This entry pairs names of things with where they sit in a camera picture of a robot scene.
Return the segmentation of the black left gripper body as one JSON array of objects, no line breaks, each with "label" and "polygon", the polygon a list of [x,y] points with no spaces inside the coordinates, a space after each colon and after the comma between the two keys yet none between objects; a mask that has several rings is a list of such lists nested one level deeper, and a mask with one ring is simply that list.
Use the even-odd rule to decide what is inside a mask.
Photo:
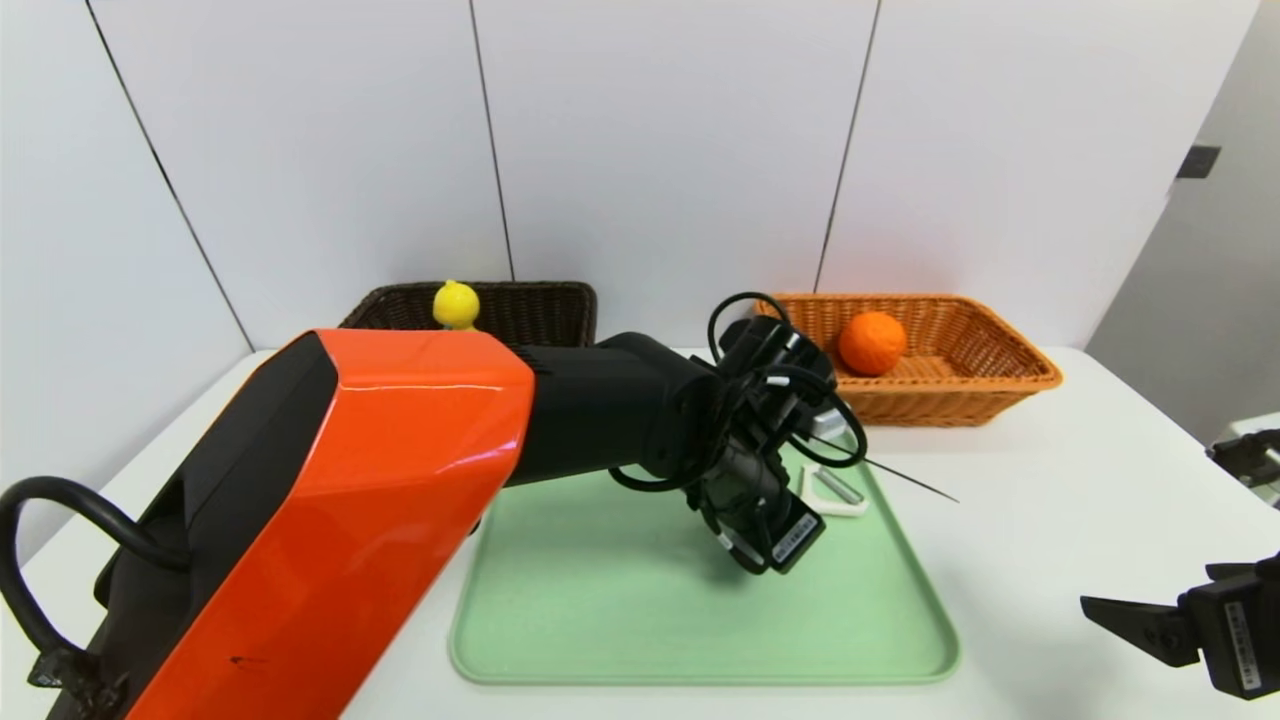
[{"label": "black left gripper body", "polygon": [[707,479],[707,527],[745,571],[788,573],[826,521],[788,487],[783,468],[762,465]]}]

